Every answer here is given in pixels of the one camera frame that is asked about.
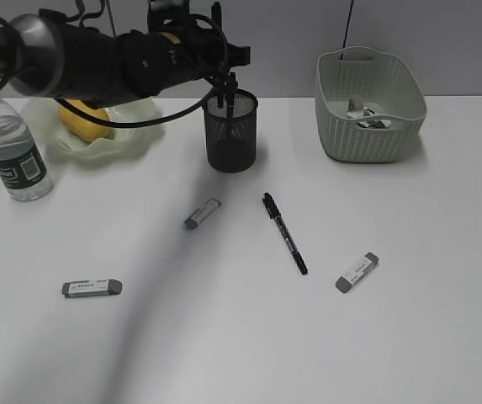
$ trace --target black marker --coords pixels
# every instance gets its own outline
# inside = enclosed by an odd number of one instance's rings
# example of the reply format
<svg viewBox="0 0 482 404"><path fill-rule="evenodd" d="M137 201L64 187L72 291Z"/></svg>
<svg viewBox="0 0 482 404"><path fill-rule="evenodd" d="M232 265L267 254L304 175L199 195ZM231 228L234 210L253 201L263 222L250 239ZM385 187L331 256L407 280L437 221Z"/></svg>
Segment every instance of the black marker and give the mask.
<svg viewBox="0 0 482 404"><path fill-rule="evenodd" d="M306 268L306 264L300 256L300 252L297 249L297 246L295 246L293 238L291 237L291 234L289 234L287 226L285 225L285 223L283 223L282 214L278 210L278 207L274 203L273 197L269 193L265 193L263 195L263 204L267 208L268 215L271 216L271 219L274 220L276 226L278 226L280 234L285 240L285 244L288 246L291 255L293 255L294 261L299 267L300 273L303 275L307 275L308 269Z"/></svg>

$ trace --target plastic bottle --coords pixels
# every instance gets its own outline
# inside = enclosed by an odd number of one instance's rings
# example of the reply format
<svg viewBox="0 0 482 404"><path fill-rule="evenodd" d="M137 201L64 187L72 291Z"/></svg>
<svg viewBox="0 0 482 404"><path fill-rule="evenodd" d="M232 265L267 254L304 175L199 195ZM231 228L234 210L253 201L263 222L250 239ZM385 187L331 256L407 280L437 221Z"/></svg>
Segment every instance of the plastic bottle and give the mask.
<svg viewBox="0 0 482 404"><path fill-rule="evenodd" d="M41 198L54 188L28 126L1 99L0 178L11 196L23 202Z"/></svg>

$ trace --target black mesh pen holder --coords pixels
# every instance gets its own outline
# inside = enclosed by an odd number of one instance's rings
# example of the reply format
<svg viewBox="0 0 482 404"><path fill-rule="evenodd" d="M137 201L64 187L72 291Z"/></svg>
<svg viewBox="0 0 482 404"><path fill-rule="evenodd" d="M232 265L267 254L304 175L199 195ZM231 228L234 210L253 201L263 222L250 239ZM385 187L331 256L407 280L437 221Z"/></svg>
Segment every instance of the black mesh pen holder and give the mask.
<svg viewBox="0 0 482 404"><path fill-rule="evenodd" d="M239 173L256 161L257 98L236 90L228 113L227 102L219 96L204 104L207 159L215 170Z"/></svg>

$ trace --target green plastic basket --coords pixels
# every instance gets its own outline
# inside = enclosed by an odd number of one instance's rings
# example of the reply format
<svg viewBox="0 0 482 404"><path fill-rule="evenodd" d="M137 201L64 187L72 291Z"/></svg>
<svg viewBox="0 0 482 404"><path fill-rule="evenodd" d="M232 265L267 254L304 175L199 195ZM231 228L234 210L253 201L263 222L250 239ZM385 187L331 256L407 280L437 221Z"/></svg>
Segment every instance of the green plastic basket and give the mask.
<svg viewBox="0 0 482 404"><path fill-rule="evenodd" d="M351 56L363 59L349 60ZM336 160L393 162L407 142L418 135L426 118L421 90L397 56L361 46L327 53L317 62L316 81L319 136L326 154ZM375 115L348 118L347 106L352 97L360 97ZM369 120L382 120L388 127L369 129L358 125Z"/></svg>

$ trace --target gray eraser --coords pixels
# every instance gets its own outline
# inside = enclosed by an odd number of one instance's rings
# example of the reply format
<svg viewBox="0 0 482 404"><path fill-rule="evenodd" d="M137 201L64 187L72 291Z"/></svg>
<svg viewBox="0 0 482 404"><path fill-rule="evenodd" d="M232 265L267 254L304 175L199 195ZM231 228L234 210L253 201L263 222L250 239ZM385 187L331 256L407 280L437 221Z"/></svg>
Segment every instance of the gray eraser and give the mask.
<svg viewBox="0 0 482 404"><path fill-rule="evenodd" d="M123 284L116 279L78 280L63 284L61 293L65 297L91 297L119 295Z"/></svg>
<svg viewBox="0 0 482 404"><path fill-rule="evenodd" d="M184 221L187 230L194 230L204 221L209 219L222 206L222 203L216 198L209 198L202 206L197 208L190 217Z"/></svg>
<svg viewBox="0 0 482 404"><path fill-rule="evenodd" d="M368 252L366 255L364 255L367 259L369 259L372 263L378 264L379 263L379 257L377 257L375 254L372 252Z"/></svg>
<svg viewBox="0 0 482 404"><path fill-rule="evenodd" d="M372 252L368 252L338 279L336 287L342 293L347 293L360 279L369 274L378 263L379 258Z"/></svg>

